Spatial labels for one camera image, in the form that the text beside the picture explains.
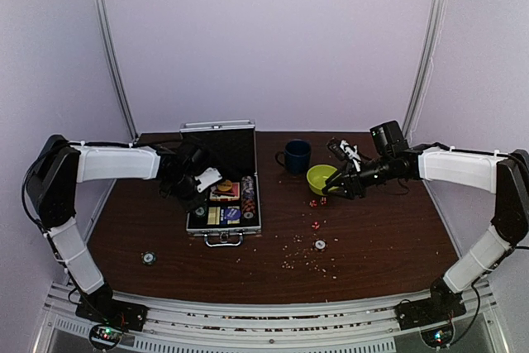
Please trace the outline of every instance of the yellow-green bowl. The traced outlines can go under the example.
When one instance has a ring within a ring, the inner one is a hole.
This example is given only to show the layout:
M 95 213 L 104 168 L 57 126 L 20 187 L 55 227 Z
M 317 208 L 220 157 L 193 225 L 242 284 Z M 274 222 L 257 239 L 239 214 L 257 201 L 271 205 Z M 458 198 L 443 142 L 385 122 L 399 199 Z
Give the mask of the yellow-green bowl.
M 307 172 L 307 181 L 310 189 L 320 196 L 323 194 L 322 189 L 325 187 L 325 181 L 336 171 L 336 167 L 331 165 L 315 165 Z

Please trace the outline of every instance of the white wall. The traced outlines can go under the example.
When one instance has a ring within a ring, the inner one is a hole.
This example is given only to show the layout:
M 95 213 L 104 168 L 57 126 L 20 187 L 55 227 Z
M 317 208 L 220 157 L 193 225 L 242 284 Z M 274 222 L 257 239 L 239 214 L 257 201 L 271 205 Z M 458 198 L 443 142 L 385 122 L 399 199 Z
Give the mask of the white wall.
M 93 0 L 0 0 L 0 350 L 27 351 L 50 281 L 62 275 L 21 209 L 24 172 L 53 133 L 127 139 Z M 107 183 L 78 190 L 81 228 Z
M 413 143 L 529 149 L 528 22 L 527 0 L 447 0 Z M 494 196 L 449 184 L 431 186 L 458 246 L 467 251 L 493 215 Z M 518 353 L 529 346 L 528 275 L 529 256 L 520 251 L 491 276 Z
M 260 130 L 402 121 L 431 0 L 107 0 L 139 131 L 254 118 Z

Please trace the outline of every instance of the table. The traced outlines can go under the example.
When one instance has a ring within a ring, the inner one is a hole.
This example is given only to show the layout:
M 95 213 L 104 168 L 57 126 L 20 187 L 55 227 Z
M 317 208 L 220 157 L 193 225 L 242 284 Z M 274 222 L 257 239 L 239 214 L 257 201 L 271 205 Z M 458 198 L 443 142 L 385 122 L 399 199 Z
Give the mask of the table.
M 305 177 L 274 161 L 301 138 L 312 143 L 312 165 L 338 165 L 325 146 L 333 136 L 376 156 L 367 133 L 257 132 L 263 232 L 237 248 L 189 237 L 183 210 L 159 196 L 157 182 L 117 181 L 88 244 L 94 260 L 115 290 L 209 303 L 320 303 L 427 289 L 457 255 L 422 182 L 408 182 L 407 195 L 393 195 L 402 189 L 392 181 L 364 199 L 310 208 L 318 197 Z M 326 240 L 325 252 L 311 250 L 316 239 Z M 156 253 L 154 265 L 142 264 L 145 251 Z

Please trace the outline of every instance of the poker chip case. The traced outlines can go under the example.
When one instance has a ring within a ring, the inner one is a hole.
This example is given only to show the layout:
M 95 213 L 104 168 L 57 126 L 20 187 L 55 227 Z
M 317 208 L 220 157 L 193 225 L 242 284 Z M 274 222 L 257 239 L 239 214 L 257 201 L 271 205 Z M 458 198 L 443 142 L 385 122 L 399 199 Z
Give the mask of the poker chip case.
M 213 154 L 212 167 L 229 181 L 212 187 L 207 204 L 188 213 L 188 234 L 218 247 L 239 246 L 245 235 L 260 233 L 255 122 L 184 123 L 180 133 L 204 144 Z

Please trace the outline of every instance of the mug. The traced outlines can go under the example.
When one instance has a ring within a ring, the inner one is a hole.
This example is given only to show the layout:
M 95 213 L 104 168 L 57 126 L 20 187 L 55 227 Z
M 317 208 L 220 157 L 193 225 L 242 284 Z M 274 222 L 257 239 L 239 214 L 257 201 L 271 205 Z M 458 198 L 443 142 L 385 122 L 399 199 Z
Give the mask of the mug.
M 290 141 L 283 151 L 275 154 L 275 161 L 290 174 L 303 174 L 308 171 L 311 160 L 311 144 L 303 140 Z

